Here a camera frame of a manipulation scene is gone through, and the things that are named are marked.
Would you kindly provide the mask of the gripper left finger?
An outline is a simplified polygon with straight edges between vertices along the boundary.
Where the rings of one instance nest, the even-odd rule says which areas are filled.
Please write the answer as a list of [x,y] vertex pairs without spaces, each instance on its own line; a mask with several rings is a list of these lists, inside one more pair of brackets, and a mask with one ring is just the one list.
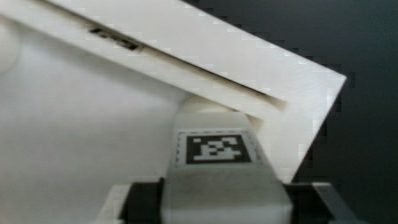
[[113,185],[96,217],[96,224],[161,224],[163,178]]

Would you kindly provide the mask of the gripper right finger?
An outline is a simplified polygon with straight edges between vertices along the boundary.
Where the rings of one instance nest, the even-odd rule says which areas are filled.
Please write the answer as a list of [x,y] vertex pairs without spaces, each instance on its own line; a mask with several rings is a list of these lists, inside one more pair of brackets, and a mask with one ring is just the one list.
[[360,220],[327,182],[284,185],[293,203],[291,224],[369,224]]

